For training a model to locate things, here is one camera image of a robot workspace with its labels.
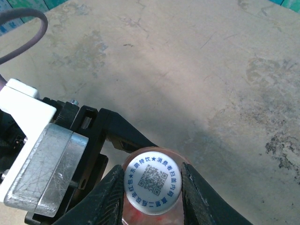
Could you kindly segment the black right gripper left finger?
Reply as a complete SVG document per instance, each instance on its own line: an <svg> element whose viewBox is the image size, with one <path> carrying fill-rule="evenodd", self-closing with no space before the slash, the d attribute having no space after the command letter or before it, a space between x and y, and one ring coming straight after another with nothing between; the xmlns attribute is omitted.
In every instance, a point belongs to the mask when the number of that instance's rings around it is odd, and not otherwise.
<svg viewBox="0 0 300 225"><path fill-rule="evenodd" d="M114 166L74 208L53 225L122 225L124 170Z"/></svg>

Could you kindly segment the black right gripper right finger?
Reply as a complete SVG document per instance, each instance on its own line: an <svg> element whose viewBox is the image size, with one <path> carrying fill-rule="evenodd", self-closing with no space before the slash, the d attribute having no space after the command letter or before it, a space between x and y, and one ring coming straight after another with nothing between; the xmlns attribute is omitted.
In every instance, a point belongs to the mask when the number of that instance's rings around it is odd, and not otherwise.
<svg viewBox="0 0 300 225"><path fill-rule="evenodd" d="M186 162L181 166L184 225L253 225Z"/></svg>

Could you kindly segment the white printed bottle cap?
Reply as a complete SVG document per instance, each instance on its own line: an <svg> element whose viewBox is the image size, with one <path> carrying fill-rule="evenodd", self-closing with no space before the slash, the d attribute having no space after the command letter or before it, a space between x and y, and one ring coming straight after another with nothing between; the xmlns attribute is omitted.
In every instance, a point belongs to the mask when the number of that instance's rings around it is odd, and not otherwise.
<svg viewBox="0 0 300 225"><path fill-rule="evenodd" d="M176 204L181 187L177 163L158 150L140 153L126 166L126 197L132 206L146 215L157 216L169 211Z"/></svg>

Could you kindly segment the amber drink bottle red label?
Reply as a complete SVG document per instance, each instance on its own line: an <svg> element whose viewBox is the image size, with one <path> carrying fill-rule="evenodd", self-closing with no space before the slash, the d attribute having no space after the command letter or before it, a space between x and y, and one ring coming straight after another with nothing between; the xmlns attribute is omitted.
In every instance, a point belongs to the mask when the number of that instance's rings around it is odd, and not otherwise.
<svg viewBox="0 0 300 225"><path fill-rule="evenodd" d="M131 155L125 160L123 164L123 170L125 171L126 166L128 165L129 161L133 159L140 153L150 151L150 150L158 150L164 154L169 155L178 165L180 172L182 163L188 162L186 158L184 158L179 153L165 149L160 147L146 147L141 148ZM176 204L166 213L151 216L146 215L140 211L138 211L134 206L132 206L127 197L126 193L124 192L124 205L123 205L123 216L122 222L124 225L183 225L184 224L184 213L183 213L183 202L182 202L182 191L180 196L176 202Z"/></svg>

